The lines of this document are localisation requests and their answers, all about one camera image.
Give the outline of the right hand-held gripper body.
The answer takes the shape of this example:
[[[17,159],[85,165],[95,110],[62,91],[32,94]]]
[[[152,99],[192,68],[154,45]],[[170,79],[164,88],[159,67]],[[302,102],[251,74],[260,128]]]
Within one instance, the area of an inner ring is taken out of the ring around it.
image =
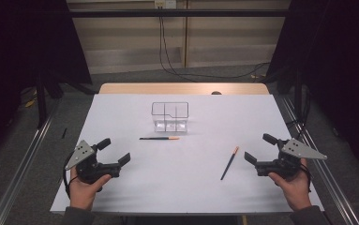
[[[282,178],[295,176],[302,168],[302,158],[326,160],[327,156],[307,146],[306,144],[290,139],[283,141],[278,139],[276,144],[278,157],[273,161],[257,161],[255,169],[258,176],[267,176],[276,173]]]

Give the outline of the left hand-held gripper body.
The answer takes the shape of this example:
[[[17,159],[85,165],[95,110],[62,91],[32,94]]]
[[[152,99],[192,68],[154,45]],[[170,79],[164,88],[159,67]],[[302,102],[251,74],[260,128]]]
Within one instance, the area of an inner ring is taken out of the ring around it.
[[[103,164],[98,162],[98,151],[97,144],[90,145],[85,140],[81,140],[65,162],[64,171],[75,168],[78,178],[87,184],[95,183],[105,174],[118,177],[121,171],[119,163]]]

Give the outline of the black pen with orange end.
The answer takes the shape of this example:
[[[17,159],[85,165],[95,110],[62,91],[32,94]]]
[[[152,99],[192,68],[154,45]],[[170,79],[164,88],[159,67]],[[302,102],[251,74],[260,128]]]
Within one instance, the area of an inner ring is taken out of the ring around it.
[[[140,137],[139,140],[179,140],[179,137]]]
[[[236,156],[238,150],[239,150],[239,146],[236,146],[236,147],[234,148],[233,152],[232,152],[232,155],[231,155],[231,157],[230,157],[230,159],[229,159],[229,161],[228,161],[226,167],[225,167],[225,170],[224,170],[223,174],[222,174],[221,177],[220,177],[220,180],[223,180],[223,179],[225,178],[225,176],[226,176],[226,174],[227,174],[229,168],[230,168],[231,165],[232,165],[232,162],[233,162],[233,160],[234,160],[234,158],[235,158],[235,156]]]

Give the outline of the clear plastic pen holder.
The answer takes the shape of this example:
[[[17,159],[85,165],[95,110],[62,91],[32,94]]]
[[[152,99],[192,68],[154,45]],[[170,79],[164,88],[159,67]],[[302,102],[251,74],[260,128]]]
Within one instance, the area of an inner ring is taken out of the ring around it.
[[[187,132],[187,102],[153,102],[151,115],[155,132]]]

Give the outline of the person's left hand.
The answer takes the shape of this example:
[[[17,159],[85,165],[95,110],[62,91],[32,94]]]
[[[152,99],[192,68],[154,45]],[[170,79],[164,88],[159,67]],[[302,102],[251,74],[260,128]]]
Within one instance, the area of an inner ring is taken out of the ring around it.
[[[106,174],[95,183],[87,184],[78,178],[76,171],[73,171],[70,174],[69,184],[70,206],[90,211],[93,208],[97,192],[111,179],[112,177]]]

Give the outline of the person's right hand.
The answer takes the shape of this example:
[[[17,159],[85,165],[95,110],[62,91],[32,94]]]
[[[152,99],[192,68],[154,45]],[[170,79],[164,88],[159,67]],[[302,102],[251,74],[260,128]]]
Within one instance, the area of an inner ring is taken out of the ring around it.
[[[287,179],[282,178],[274,172],[270,172],[268,176],[282,189],[289,207],[294,212],[311,206],[309,179],[304,171],[299,171],[295,176]]]

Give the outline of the white table cover sheet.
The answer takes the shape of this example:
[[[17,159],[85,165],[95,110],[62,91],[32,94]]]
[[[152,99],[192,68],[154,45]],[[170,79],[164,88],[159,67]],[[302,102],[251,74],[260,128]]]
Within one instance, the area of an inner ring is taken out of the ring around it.
[[[155,132],[153,102],[187,102],[187,132]],[[244,159],[245,152],[260,161],[277,158],[277,147],[263,140],[264,133],[290,137],[271,95],[97,95],[81,139],[90,144],[111,139],[97,154],[100,162],[112,163],[127,153],[131,160],[97,194],[93,209],[132,216],[287,212],[281,189]]]

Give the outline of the black metal stand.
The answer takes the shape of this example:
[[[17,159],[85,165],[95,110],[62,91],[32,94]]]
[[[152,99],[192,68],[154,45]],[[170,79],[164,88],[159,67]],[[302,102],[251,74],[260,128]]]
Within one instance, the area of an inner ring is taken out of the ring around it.
[[[45,99],[45,87],[42,74],[37,75],[37,106],[38,106],[38,128],[42,128],[47,120],[47,106]]]

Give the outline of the dark curtain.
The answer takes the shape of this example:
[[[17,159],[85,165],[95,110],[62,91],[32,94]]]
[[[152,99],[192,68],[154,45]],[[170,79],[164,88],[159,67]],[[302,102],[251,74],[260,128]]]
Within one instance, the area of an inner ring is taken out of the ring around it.
[[[267,78],[301,78],[359,160],[359,0],[291,0]]]
[[[67,0],[0,0],[0,140],[21,91],[42,76],[57,83],[90,83],[90,73]]]

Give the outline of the long desk with dark edge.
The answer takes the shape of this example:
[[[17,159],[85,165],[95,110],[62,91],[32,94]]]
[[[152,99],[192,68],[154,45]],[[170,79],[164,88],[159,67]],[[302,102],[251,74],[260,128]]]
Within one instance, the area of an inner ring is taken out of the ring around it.
[[[71,10],[72,18],[126,17],[286,17],[287,9],[123,9]]]

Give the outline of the metal floor rail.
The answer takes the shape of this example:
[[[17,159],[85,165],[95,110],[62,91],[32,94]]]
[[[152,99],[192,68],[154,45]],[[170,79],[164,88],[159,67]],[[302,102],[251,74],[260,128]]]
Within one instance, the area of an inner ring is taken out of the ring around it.
[[[298,132],[300,140],[305,143],[307,146],[312,147],[316,151],[319,151],[317,145],[314,143],[312,137],[310,136],[308,130],[302,123],[295,122],[294,127]],[[318,174],[322,178],[322,181],[327,188],[331,198],[333,199],[338,212],[344,220],[346,225],[359,225],[359,219],[355,215],[352,205],[348,201],[341,187],[339,186],[337,180],[330,171],[327,163],[323,160],[314,159],[313,163],[315,165]]]
[[[59,104],[59,101],[53,103],[51,111],[46,115],[46,119],[41,124],[40,128],[37,129],[35,136],[33,137],[25,152],[25,155],[22,158],[19,168],[16,170],[13,178],[9,182],[7,190],[4,192],[2,198],[0,199],[0,225],[4,225],[7,220],[7,216],[19,195],[23,181],[28,174],[29,168],[34,161],[34,158],[36,157],[38,149],[44,141],[44,138],[51,125],[52,118],[54,117]]]

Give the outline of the white wall power outlet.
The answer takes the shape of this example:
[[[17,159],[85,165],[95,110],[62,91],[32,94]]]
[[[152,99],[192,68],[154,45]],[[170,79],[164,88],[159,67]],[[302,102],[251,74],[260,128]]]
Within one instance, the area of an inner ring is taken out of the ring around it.
[[[155,8],[157,9],[176,9],[176,0],[155,0]]]

